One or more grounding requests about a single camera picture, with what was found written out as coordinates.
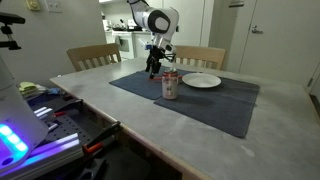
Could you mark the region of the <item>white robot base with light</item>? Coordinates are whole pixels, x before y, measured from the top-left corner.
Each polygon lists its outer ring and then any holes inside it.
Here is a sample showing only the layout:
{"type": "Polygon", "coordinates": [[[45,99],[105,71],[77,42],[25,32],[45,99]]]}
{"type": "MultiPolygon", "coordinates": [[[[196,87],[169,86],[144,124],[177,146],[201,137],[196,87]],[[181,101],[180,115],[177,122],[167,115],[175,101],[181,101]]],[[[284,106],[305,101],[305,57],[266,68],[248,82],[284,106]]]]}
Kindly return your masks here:
{"type": "Polygon", "coordinates": [[[0,57],[0,173],[23,163],[48,134],[0,57]]]}

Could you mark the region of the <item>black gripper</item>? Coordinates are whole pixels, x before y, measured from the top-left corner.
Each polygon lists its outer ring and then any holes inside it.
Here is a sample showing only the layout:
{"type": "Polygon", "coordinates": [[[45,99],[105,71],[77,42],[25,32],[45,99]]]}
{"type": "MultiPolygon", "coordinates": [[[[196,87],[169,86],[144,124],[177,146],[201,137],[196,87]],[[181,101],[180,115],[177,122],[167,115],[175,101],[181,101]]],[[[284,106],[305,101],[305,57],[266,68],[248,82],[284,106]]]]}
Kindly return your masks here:
{"type": "Polygon", "coordinates": [[[171,52],[166,54],[163,49],[158,48],[157,46],[151,46],[149,48],[149,56],[146,61],[146,72],[150,72],[150,79],[153,79],[154,76],[159,72],[161,63],[160,59],[167,59],[169,62],[173,62],[176,54],[171,52]]]}

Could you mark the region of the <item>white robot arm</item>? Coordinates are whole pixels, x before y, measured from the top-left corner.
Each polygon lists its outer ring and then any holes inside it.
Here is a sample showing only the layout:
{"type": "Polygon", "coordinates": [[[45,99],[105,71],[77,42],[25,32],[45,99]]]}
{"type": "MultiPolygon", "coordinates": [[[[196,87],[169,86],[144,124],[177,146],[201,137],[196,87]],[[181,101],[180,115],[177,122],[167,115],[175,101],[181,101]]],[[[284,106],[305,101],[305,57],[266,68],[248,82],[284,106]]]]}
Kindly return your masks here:
{"type": "Polygon", "coordinates": [[[154,8],[145,0],[127,0],[135,23],[154,34],[145,69],[151,79],[159,72],[160,59],[167,58],[165,52],[176,55],[176,47],[171,43],[179,22],[179,13],[174,8],[154,8]]]}

